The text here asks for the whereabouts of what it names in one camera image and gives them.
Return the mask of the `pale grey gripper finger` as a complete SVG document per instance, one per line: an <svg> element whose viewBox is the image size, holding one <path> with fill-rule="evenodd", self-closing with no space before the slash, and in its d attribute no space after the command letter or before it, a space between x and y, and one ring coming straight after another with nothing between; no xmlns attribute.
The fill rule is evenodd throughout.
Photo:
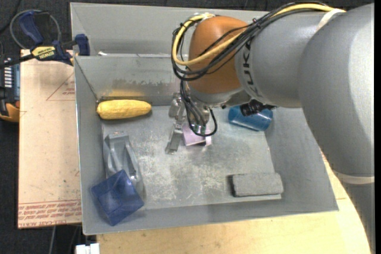
<svg viewBox="0 0 381 254"><path fill-rule="evenodd" d="M175 151L178 150L180 141L182 139L182 134L183 134L182 125L175 125L175 127L174 127L174 133L173 133L173 149Z"/></svg>
<svg viewBox="0 0 381 254"><path fill-rule="evenodd" d="M169 137L165 152L169 155L173 155L176 152L176 135L174 132Z"/></svg>

